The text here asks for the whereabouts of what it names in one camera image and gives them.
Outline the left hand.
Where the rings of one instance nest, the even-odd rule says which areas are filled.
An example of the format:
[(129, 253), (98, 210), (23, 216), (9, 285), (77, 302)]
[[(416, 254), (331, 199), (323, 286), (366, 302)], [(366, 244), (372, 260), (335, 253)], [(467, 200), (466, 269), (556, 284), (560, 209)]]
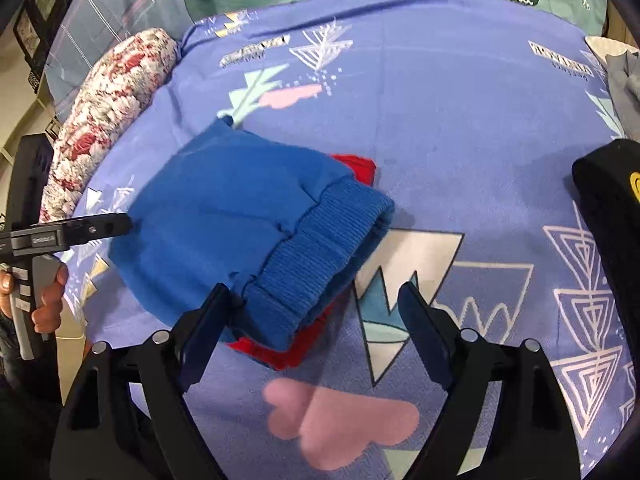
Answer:
[[(68, 270), (66, 265), (62, 264), (58, 268), (53, 282), (42, 290), (38, 308), (32, 312), (32, 322), (36, 333), (52, 334), (60, 327), (67, 280)], [(10, 298), (13, 289), (13, 276), (1, 271), (1, 312), (7, 318), (12, 318)]]

